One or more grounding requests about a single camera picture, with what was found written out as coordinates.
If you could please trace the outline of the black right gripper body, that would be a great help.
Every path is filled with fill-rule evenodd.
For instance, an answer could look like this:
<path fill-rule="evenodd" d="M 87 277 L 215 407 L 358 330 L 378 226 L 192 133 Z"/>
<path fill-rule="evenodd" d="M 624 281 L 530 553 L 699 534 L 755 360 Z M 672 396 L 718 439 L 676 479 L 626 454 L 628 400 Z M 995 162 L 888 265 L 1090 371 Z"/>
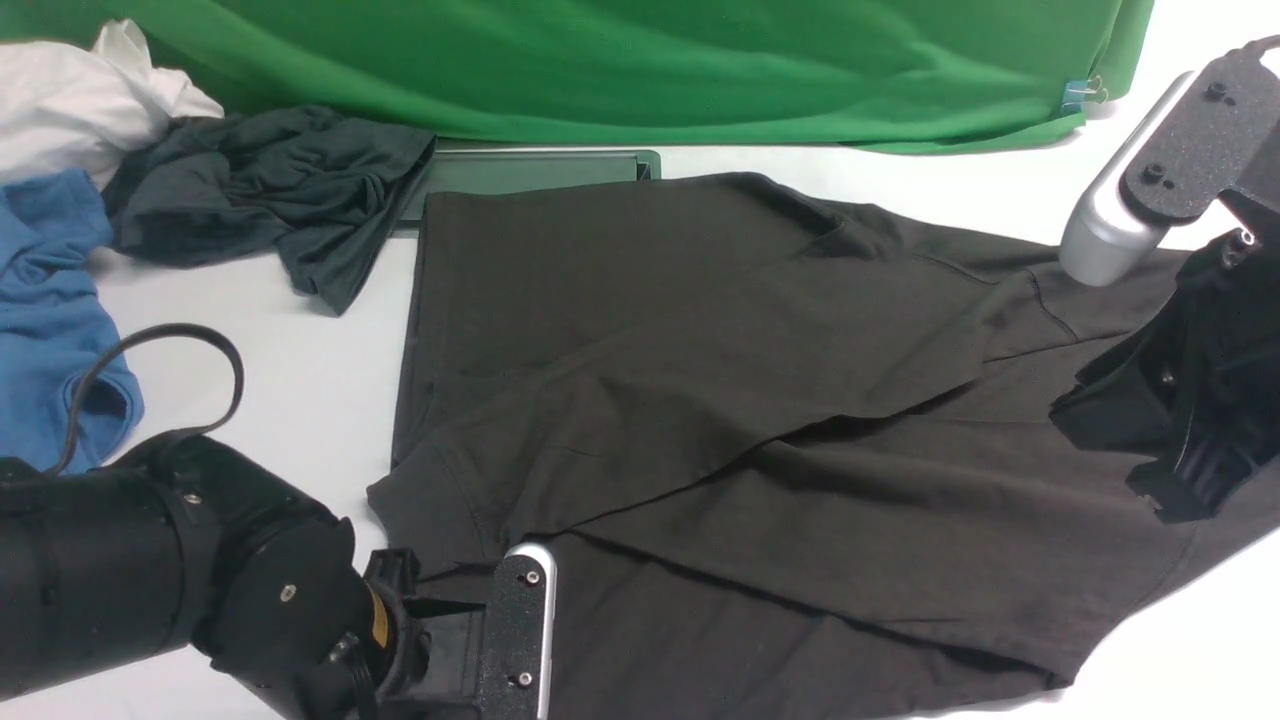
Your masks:
<path fill-rule="evenodd" d="M 1277 456 L 1277 201 L 1193 252 L 1160 313 L 1087 364 L 1050 420 L 1084 451 L 1134 454 L 1129 489 L 1165 524 L 1216 518 Z"/>

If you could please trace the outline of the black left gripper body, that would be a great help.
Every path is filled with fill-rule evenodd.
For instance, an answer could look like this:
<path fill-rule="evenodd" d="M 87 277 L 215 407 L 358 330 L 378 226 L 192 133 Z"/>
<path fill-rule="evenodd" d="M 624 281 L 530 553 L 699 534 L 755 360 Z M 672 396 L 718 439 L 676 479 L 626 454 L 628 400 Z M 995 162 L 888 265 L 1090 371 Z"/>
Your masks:
<path fill-rule="evenodd" d="M 412 553 L 389 560 L 371 578 L 346 568 L 346 717 L 477 719 L 476 607 L 419 596 Z"/>

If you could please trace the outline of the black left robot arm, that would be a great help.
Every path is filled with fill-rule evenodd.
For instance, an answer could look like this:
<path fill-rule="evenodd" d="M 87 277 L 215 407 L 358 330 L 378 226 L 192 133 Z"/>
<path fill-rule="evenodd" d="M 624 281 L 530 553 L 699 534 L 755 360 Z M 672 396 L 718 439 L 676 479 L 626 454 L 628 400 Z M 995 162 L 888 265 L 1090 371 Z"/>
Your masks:
<path fill-rule="evenodd" d="M 193 647 L 282 719 L 476 719 L 355 528 L 209 437 L 49 477 L 3 460 L 3 698 Z"/>

